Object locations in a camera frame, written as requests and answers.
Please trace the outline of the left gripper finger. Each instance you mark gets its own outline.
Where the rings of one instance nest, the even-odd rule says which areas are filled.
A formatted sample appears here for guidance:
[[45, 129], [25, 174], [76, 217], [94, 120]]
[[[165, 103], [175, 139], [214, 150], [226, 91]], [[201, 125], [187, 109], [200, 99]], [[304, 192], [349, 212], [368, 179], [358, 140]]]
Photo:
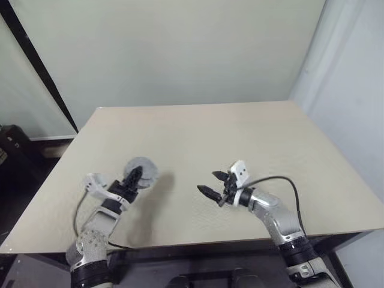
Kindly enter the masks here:
[[142, 166], [135, 167], [123, 180], [123, 187], [130, 191], [136, 191], [142, 178]]

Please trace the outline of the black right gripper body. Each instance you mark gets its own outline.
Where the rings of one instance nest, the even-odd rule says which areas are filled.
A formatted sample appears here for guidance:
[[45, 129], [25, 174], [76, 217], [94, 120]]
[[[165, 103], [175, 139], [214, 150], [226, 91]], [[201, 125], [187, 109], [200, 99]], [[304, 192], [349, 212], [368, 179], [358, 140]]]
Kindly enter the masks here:
[[232, 172], [228, 172], [228, 173], [230, 174], [230, 180], [227, 182], [224, 182], [224, 190], [223, 190], [222, 200], [218, 204], [219, 207], [222, 207], [225, 204], [234, 205], [235, 196], [238, 191], [236, 175]]

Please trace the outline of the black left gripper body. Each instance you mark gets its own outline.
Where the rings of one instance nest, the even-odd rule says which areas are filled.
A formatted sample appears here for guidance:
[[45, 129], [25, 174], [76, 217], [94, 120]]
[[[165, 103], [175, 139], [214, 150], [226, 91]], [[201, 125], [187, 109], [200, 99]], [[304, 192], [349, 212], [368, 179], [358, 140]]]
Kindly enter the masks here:
[[138, 195], [137, 188], [129, 187], [118, 180], [114, 180], [107, 190], [112, 194], [121, 196], [128, 203], [133, 203]]

